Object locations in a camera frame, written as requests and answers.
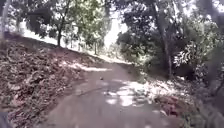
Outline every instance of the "paved path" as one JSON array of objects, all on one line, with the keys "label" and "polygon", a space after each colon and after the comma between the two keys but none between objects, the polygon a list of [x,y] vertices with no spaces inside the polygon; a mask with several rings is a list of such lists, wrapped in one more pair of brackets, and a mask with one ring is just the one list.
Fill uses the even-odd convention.
[{"label": "paved path", "polygon": [[131,80],[118,64],[105,62],[50,112],[41,128],[178,128],[176,119],[155,106],[133,103]]}]

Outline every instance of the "leaf litter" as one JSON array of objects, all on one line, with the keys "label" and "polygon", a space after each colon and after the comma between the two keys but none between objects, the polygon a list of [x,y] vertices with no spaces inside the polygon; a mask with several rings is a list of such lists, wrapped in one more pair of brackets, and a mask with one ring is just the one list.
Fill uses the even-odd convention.
[{"label": "leaf litter", "polygon": [[33,45],[7,41],[0,47],[0,106],[15,128],[44,121],[58,99],[85,80],[85,71],[62,67],[62,61],[98,65],[88,55]]}]

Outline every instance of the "vegetation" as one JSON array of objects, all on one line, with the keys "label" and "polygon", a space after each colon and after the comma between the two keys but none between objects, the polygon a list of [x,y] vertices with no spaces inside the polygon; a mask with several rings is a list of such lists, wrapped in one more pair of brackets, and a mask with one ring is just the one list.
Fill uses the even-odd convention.
[{"label": "vegetation", "polygon": [[216,95],[224,86],[224,15],[215,2],[224,4],[221,0],[1,0],[0,39],[8,21],[14,22],[17,32],[24,21],[35,34],[57,39],[59,47],[62,40],[67,45],[85,42],[96,54],[111,27],[110,12],[118,11],[128,30],[119,33],[110,47],[112,55],[122,55],[147,73],[159,69],[168,79],[180,76],[204,83]]}]

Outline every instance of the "forest floor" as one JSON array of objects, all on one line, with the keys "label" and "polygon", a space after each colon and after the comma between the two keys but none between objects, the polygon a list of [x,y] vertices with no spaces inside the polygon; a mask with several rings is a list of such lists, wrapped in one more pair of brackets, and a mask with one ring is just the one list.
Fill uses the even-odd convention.
[{"label": "forest floor", "polygon": [[201,115],[205,109],[193,96],[204,98],[206,90],[162,77],[150,76],[140,84],[138,72],[133,65],[105,56],[10,37],[0,46],[0,107],[15,128],[207,125],[211,112]]}]

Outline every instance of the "sunlight patch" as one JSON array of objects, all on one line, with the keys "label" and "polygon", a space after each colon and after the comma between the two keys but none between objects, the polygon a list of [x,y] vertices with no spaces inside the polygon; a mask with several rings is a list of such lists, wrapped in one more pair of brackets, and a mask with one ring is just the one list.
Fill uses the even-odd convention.
[{"label": "sunlight patch", "polygon": [[107,102],[108,104],[114,105],[114,104],[117,103],[117,99],[107,99],[106,102]]},{"label": "sunlight patch", "polygon": [[84,71],[87,71],[87,72],[92,72],[92,71],[96,71],[96,72],[111,71],[111,69],[87,67],[87,66],[81,65],[79,63],[71,63],[71,64],[69,64],[66,61],[62,61],[59,66],[61,66],[61,67],[70,67],[70,68],[74,68],[74,69],[81,69],[81,70],[84,70]]}]

